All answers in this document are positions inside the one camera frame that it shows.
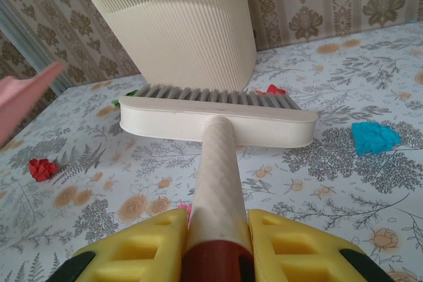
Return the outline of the cream ribbed trash bin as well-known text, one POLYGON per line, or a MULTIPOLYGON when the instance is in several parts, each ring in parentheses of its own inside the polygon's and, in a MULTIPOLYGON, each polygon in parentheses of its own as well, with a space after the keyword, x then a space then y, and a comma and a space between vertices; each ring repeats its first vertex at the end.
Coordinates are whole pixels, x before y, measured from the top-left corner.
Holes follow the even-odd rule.
POLYGON ((91 0, 151 84, 242 90, 256 63, 247 0, 91 0))

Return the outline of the large red crumpled paper scrap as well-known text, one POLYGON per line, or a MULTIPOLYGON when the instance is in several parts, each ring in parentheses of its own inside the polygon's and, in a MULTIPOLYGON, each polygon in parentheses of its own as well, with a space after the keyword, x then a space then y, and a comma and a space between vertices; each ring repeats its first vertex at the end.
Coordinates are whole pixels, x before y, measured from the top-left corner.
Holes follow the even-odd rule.
POLYGON ((286 90, 280 87, 277 87, 276 85, 269 85, 266 91, 261 90, 255 90, 255 92, 260 94, 281 94, 286 95, 286 90))

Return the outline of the blue paper scrap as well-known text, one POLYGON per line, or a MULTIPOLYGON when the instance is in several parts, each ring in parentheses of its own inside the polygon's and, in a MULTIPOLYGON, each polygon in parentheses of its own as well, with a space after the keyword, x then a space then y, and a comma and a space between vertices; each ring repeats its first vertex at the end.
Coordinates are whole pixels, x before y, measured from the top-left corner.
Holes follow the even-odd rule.
POLYGON ((351 128, 358 156, 390 151, 401 143, 401 137, 396 131, 377 122, 353 123, 351 128))

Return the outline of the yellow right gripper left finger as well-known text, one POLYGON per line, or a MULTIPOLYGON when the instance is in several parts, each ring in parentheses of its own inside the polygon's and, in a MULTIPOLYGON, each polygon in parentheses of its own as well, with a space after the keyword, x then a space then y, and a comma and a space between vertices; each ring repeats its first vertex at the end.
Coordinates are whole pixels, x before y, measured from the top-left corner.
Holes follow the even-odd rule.
POLYGON ((78 250, 54 282, 179 282, 187 231, 184 209, 161 213, 78 250))

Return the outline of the small red paper scrap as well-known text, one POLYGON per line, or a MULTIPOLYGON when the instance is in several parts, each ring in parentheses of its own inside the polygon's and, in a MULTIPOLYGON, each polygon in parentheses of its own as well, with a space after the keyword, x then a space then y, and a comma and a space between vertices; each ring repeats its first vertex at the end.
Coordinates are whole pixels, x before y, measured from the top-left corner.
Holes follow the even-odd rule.
POLYGON ((56 163, 48 159, 31 159, 28 162, 28 169, 37 182, 49 180, 58 171, 56 163))

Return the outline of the pinkish red paper scrap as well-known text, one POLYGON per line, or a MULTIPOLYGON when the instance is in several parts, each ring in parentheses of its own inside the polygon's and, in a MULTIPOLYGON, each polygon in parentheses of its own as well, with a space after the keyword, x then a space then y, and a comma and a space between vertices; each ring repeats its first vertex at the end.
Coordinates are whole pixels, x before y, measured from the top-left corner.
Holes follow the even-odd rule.
POLYGON ((185 204, 185 203, 181 203, 177 206, 178 209, 184 209, 186 211, 187 214, 187 221, 190 222, 190 216, 191 216, 191 212, 192 212, 192 204, 185 204))

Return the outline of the aluminium frame post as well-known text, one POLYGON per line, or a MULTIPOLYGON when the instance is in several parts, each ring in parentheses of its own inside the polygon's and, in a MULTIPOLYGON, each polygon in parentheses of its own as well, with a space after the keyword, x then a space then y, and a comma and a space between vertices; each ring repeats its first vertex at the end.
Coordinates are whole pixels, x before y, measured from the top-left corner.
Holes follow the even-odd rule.
POLYGON ((55 61, 8 0, 0 0, 0 79, 29 78, 55 61))

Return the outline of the green paper scrap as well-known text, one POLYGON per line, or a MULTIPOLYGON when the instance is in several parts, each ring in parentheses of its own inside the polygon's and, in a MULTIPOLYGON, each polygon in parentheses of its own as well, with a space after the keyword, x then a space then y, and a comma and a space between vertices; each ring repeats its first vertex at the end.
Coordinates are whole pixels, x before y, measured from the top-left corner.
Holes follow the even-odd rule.
MULTIPOLYGON (((125 96, 135 96, 137 94, 137 92, 138 92, 138 90, 133 90, 133 91, 126 93, 125 96)), ((112 100, 112 105, 119 108, 120 107, 119 99, 112 100)))

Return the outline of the pink plastic dustpan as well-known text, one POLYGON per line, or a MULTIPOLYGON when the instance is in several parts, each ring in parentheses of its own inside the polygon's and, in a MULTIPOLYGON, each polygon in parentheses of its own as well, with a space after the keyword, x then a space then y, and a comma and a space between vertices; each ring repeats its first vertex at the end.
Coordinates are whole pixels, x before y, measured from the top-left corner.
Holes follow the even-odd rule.
POLYGON ((54 62, 33 78, 19 80, 6 77, 0 81, 0 146, 25 119, 63 68, 61 62, 54 62))

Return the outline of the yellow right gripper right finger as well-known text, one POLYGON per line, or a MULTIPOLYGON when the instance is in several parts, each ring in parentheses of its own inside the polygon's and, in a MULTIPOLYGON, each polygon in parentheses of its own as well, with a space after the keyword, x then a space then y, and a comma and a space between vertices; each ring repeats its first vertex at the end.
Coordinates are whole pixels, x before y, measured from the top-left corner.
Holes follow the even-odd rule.
POLYGON ((350 241, 250 209, 255 282, 385 282, 385 272, 350 241))

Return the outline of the cream brush with grey bristles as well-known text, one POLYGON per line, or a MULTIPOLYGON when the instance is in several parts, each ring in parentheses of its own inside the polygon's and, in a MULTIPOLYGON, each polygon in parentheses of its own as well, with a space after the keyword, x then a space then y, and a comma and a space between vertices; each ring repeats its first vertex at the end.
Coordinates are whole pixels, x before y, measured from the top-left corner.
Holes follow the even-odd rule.
POLYGON ((119 103, 124 131, 202 145, 180 282, 254 282, 236 148, 305 147, 317 113, 285 93, 167 85, 147 85, 119 103))

